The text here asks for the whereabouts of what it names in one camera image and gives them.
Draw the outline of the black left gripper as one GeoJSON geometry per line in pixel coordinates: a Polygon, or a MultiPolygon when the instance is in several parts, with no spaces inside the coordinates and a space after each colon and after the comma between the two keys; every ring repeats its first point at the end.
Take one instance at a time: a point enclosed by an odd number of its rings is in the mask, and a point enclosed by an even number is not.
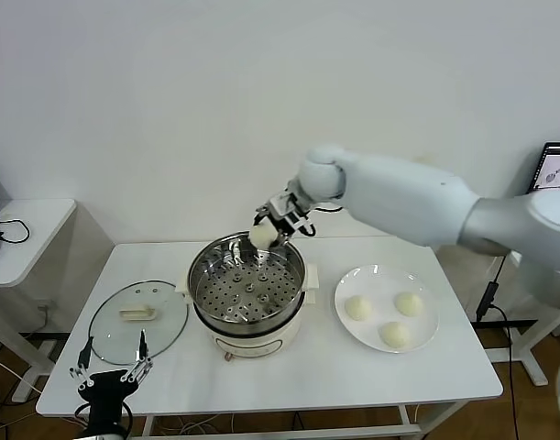
{"type": "Polygon", "coordinates": [[[78,394],[89,409],[88,429],[125,429],[121,424],[123,412],[129,418],[127,429],[132,427],[132,411],[126,399],[138,390],[153,367],[148,352],[146,332],[140,331],[136,359],[128,370],[118,369],[89,374],[93,337],[89,336],[80,351],[75,367],[70,367],[71,378],[76,382],[78,394]]]}

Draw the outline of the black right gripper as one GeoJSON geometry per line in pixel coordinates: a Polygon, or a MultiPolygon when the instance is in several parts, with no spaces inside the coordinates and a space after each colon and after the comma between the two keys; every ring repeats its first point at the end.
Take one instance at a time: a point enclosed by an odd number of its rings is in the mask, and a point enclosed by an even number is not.
{"type": "Polygon", "coordinates": [[[298,205],[288,194],[275,194],[256,210],[254,224],[259,225],[264,219],[268,219],[277,228],[270,245],[272,248],[285,246],[294,232],[305,226],[298,205]]]}

